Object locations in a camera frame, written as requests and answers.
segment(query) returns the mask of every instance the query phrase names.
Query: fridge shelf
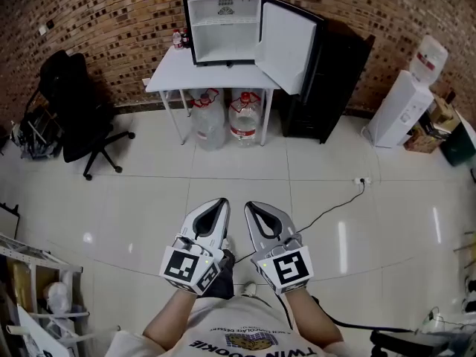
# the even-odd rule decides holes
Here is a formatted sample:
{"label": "fridge shelf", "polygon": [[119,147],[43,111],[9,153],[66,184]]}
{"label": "fridge shelf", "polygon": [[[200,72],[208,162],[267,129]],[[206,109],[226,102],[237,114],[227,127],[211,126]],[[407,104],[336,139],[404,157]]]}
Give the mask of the fridge shelf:
{"label": "fridge shelf", "polygon": [[229,24],[257,24],[256,16],[225,16],[225,17],[207,17],[192,24],[193,27],[203,25],[229,25]]}

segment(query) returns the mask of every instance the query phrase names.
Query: black office chair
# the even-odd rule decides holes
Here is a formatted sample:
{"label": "black office chair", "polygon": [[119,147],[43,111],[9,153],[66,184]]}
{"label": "black office chair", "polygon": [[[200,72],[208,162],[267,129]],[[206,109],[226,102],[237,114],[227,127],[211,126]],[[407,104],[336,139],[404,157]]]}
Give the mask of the black office chair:
{"label": "black office chair", "polygon": [[51,104],[57,113],[64,130],[62,137],[63,156],[70,163],[91,153],[84,177],[91,181],[89,169],[98,153],[102,153],[117,173],[122,168],[114,164],[104,149],[110,143],[128,136],[135,138],[133,132],[124,131],[107,137],[112,131],[114,113],[112,107],[97,101],[94,86],[86,70],[82,54],[68,56],[58,51],[42,65],[37,91]]}

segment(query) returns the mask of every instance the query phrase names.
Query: mini fridge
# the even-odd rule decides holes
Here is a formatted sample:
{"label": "mini fridge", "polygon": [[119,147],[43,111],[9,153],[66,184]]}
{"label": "mini fridge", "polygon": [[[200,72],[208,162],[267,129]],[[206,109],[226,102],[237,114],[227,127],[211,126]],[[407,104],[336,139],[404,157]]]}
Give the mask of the mini fridge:
{"label": "mini fridge", "polygon": [[282,0],[184,0],[184,10],[195,65],[254,63],[287,94],[283,134],[325,142],[373,36],[363,40],[341,22]]}

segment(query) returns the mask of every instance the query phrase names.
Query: table leg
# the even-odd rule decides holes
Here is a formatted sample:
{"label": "table leg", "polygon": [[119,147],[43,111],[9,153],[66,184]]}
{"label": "table leg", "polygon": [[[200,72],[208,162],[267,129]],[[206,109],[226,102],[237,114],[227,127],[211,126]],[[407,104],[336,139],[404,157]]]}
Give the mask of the table leg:
{"label": "table leg", "polygon": [[165,96],[166,94],[164,93],[164,91],[159,91],[158,93],[161,95],[162,102],[164,103],[165,109],[167,110],[167,114],[169,115],[170,120],[172,121],[174,127],[176,128],[178,138],[180,138],[180,144],[184,145],[185,141],[180,135],[180,131],[179,131],[179,128],[177,127],[176,120],[173,117],[172,110],[169,107],[169,102],[167,101],[167,97]]}
{"label": "table leg", "polygon": [[179,91],[181,96],[181,102],[184,104],[184,109],[187,111],[187,116],[190,116],[190,111],[187,106],[187,100],[185,99],[184,91],[183,90],[179,90]]}
{"label": "table leg", "polygon": [[273,89],[266,91],[266,110],[265,120],[263,123],[263,132],[261,133],[261,145],[264,146],[266,142],[266,133],[268,131],[269,112],[271,111],[271,102],[273,101]]}

